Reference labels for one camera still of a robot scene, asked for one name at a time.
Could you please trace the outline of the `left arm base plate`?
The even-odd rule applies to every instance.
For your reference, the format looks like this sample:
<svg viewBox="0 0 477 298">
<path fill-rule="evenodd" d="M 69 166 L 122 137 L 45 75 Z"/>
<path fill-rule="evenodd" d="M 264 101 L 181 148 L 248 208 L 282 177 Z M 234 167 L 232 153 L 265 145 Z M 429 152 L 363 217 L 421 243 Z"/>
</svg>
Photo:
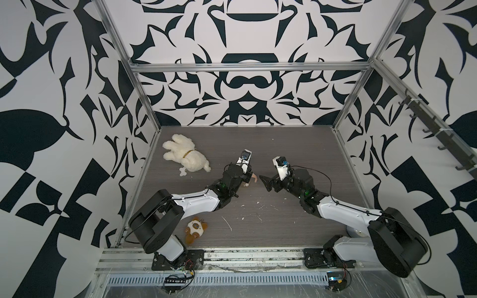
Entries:
<svg viewBox="0 0 477 298">
<path fill-rule="evenodd" d="M 176 269 L 198 269 L 204 264 L 204 250 L 185 250 L 177 259 L 170 261 L 158 252 L 154 253 L 152 271 L 169 271 Z"/>
</svg>

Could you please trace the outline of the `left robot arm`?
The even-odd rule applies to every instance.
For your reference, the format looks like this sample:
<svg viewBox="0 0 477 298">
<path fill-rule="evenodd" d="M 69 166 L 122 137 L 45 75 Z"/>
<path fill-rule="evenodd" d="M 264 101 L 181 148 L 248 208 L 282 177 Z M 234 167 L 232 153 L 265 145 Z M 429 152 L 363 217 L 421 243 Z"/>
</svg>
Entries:
<svg viewBox="0 0 477 298">
<path fill-rule="evenodd" d="M 184 266 L 186 246 L 173 234 L 181 220 L 227 206 L 252 176 L 250 165 L 233 163 L 225 167 L 222 178 L 203 191 L 170 194 L 161 189 L 130 218 L 128 235 L 134 235 L 146 254 L 157 253 L 174 269 Z"/>
</svg>

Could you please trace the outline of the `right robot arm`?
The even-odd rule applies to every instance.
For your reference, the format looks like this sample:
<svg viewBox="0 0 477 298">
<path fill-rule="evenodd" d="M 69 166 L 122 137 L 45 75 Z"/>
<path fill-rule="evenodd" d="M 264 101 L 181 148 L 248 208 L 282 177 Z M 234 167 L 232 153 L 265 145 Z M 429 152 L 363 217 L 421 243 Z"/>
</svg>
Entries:
<svg viewBox="0 0 477 298">
<path fill-rule="evenodd" d="M 394 209 L 383 211 L 339 201 L 330 192 L 319 191 L 308 170 L 279 170 L 269 178 L 260 176 L 267 191 L 282 190 L 297 197 L 304 211 L 321 219 L 342 223 L 357 232 L 358 237 L 337 236 L 328 249 L 340 261 L 379 263 L 390 273 L 406 278 L 422 258 L 432 251 L 425 238 Z"/>
</svg>

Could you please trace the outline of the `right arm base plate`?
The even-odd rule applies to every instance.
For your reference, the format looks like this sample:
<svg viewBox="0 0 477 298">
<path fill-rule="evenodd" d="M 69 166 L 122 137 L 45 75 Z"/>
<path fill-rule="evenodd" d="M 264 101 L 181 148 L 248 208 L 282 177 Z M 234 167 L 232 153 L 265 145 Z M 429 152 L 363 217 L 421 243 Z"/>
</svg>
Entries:
<svg viewBox="0 0 477 298">
<path fill-rule="evenodd" d="M 330 248 L 305 248 L 304 265 L 308 269 L 355 268 L 355 260 L 343 261 Z"/>
</svg>

